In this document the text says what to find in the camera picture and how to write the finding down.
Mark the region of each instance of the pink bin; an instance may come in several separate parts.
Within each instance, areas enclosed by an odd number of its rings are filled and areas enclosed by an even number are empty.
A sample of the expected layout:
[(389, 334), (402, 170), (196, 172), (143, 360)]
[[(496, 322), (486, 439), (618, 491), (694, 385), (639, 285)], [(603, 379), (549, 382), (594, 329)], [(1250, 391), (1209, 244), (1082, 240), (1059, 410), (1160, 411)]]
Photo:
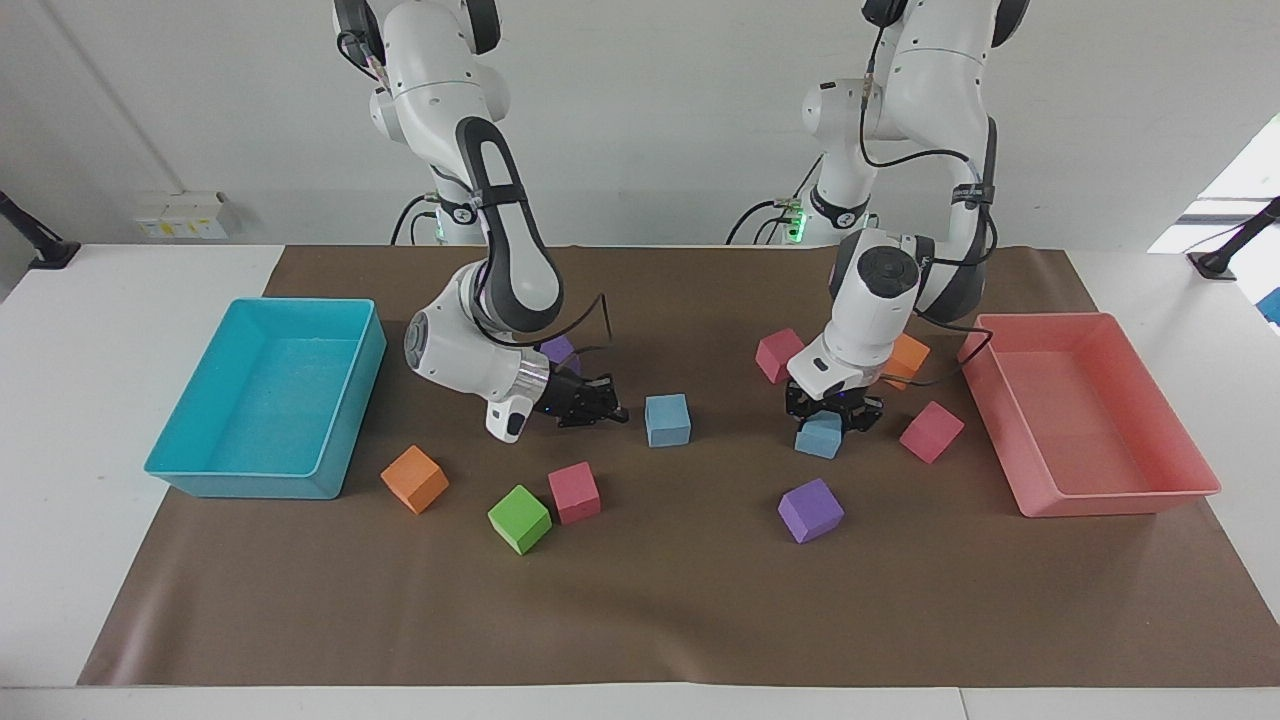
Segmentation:
[(1111, 315), (977, 327), (996, 337), (964, 374), (1023, 515), (1161, 512), (1222, 489)]

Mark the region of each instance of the white robotic arm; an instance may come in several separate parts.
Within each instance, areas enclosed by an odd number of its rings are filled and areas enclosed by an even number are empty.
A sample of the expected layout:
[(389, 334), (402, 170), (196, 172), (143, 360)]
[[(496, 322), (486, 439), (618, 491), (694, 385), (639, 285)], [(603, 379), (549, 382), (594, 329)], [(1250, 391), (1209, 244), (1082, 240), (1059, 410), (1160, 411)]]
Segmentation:
[(506, 115), (506, 85), (475, 60), (500, 40), (493, 0), (402, 3), (384, 28), (364, 0), (335, 0), (335, 20), (339, 50), (380, 83), (370, 101), (374, 123), (430, 165), (445, 240), (475, 237), (489, 247), (485, 261), (460, 269), (413, 316), (404, 336), (410, 366), (484, 397), (485, 427), (503, 442), (516, 442), (534, 411), (562, 427), (626, 421), (609, 375), (585, 380), (513, 340), (550, 327), (564, 293), (493, 122)]
[[(913, 311), (950, 323), (970, 313), (986, 282), (988, 206), (993, 200), (996, 124), (982, 102), (987, 56), (1021, 20), (1029, 0), (868, 0), (881, 27), (864, 79), (822, 83), (804, 119), (823, 146), (818, 182), (805, 197), (801, 242), (840, 243), (835, 299), (823, 333), (788, 364), (788, 411), (833, 410), (845, 430), (867, 430), (882, 405), (865, 397)], [(870, 204), (877, 172), (864, 140), (913, 140), (947, 156), (954, 191), (941, 241), (854, 231)]]

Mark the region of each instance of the brown table surface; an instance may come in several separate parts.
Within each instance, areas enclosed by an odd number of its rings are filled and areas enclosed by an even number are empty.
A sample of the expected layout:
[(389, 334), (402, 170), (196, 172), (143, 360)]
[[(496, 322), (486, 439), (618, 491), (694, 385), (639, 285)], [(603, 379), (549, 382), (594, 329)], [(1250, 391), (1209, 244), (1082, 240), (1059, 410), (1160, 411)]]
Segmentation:
[[(412, 314), (475, 249), (289, 247), (271, 296), (371, 297), (389, 351), (342, 496), (212, 501), (170, 489), (82, 684), (1280, 685), (1280, 628), (1204, 502), (1158, 516), (1018, 514), (964, 379), (882, 388), (884, 420), (836, 461), (792, 450), (754, 365), (829, 314), (833, 252), (559, 249), (566, 319), (609, 293), (635, 420), (504, 446), (484, 406), (413, 375)], [(1089, 311), (1061, 252), (991, 261), (984, 311)], [(915, 325), (954, 368), (960, 337)], [(575, 333), (599, 340), (598, 327)], [(644, 397), (684, 392), (686, 447), (649, 450)], [(933, 466), (897, 445), (928, 401), (966, 423)], [(416, 443), (452, 487), (425, 515), (380, 470)], [(485, 518), (512, 486), (595, 468), (604, 512), (515, 555)], [(824, 478), (840, 529), (791, 541), (780, 496)]]

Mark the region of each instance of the teal bin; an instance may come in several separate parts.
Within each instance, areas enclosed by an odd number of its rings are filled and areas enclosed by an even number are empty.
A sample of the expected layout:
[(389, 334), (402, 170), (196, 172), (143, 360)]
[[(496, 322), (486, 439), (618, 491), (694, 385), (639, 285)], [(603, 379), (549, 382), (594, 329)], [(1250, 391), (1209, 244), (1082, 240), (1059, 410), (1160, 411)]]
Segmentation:
[(370, 300), (232, 302), (147, 474), (196, 497), (337, 497), (385, 350)]

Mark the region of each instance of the red cube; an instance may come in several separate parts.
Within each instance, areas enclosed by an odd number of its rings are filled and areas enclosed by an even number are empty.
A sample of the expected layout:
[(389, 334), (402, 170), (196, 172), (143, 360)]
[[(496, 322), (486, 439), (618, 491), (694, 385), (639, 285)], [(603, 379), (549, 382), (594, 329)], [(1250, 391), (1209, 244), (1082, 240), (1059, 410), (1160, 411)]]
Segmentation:
[(916, 457), (932, 465), (947, 447), (951, 447), (963, 429), (964, 421), (960, 418), (947, 413), (937, 402), (931, 402), (902, 433), (901, 442)]
[(547, 475), (552, 484), (552, 497), (561, 525), (571, 525), (600, 512), (600, 491), (595, 487), (595, 475), (586, 462), (556, 470)]
[(778, 331), (760, 341), (759, 347), (755, 350), (755, 364), (764, 370), (764, 377), (771, 383), (778, 384), (791, 379), (791, 373), (787, 372), (787, 363), (796, 355), (800, 355), (801, 350), (804, 350), (804, 341), (800, 340), (800, 336), (795, 331), (791, 328)]

